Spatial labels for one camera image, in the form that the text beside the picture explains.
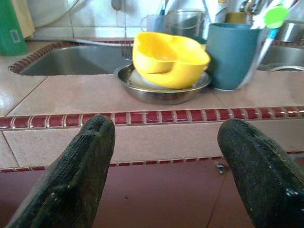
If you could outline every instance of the metal bowl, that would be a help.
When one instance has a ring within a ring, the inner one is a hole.
[[[133,64],[119,67],[115,70],[114,75],[122,84],[124,89],[134,98],[148,103],[158,105],[174,105],[191,100],[200,89],[206,87],[211,82],[211,78],[204,73],[200,80],[186,89],[177,90],[155,90],[140,88],[131,85],[129,80],[131,73],[134,71]]]

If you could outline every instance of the tiled countertop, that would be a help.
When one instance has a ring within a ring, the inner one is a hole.
[[[49,42],[31,42],[28,46],[32,52],[47,44]],[[80,119],[86,113],[108,113],[115,122],[118,121],[113,162],[159,162],[221,156],[216,134],[221,121],[225,120],[222,117],[226,113],[231,118],[235,114],[231,110],[233,108],[253,108],[243,113],[247,119],[251,119],[250,110],[253,110],[253,115],[257,117],[254,124],[270,133],[284,149],[304,151],[304,143],[300,141],[300,135],[304,133],[301,112],[304,106],[304,72],[257,71],[253,80],[238,91],[220,92],[207,88],[189,102],[163,106],[133,99],[113,75],[45,77],[20,76],[10,72],[8,66],[23,57],[0,57],[0,116],[11,117],[2,118],[2,123],[9,120],[9,127],[2,128],[0,134],[0,168],[50,164],[81,126],[78,122],[67,127],[67,116],[64,115],[62,125],[54,128],[46,123],[45,127],[34,130],[32,122],[29,122],[33,119],[31,117],[26,119],[26,125],[18,129],[18,126],[13,126],[17,123],[16,116],[80,114]],[[261,107],[274,109],[255,109]],[[160,112],[164,110],[182,112],[171,112],[173,121],[168,124],[164,123]],[[193,121],[193,113],[188,110],[199,110],[203,119]],[[156,122],[149,122],[147,111],[156,111]],[[133,124],[130,112],[139,113],[142,121]],[[214,113],[216,119],[208,119],[209,113]],[[179,121],[179,115],[182,117],[183,114],[186,120]],[[119,124],[121,116],[125,116],[125,124]]]

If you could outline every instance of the kitchen sink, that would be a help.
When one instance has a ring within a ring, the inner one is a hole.
[[[271,46],[258,69],[264,71],[303,71],[304,49],[300,47]]]
[[[112,74],[131,61],[122,58],[120,46],[72,46],[55,48],[21,70],[21,75]]]

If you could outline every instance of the backsplash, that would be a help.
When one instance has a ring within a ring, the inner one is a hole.
[[[74,0],[28,0],[35,27],[47,24],[63,15]],[[230,0],[233,8],[240,0]],[[80,0],[65,16],[55,23],[37,28],[33,39],[61,38],[132,38],[141,31],[140,22],[148,14],[155,14],[161,0],[123,0],[116,11],[111,0]],[[201,0],[176,0],[175,8],[202,9]]]

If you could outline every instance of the metal utensil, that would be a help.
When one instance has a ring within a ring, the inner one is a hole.
[[[124,40],[122,41],[122,57],[132,60],[131,42],[127,40],[127,22],[124,14]]]
[[[132,97],[147,103],[158,105],[174,105],[191,100],[204,87],[209,85],[211,78],[204,73],[200,80],[190,88],[179,90],[153,90],[138,88],[129,83],[129,77],[134,71],[133,64],[119,67],[114,75]]]

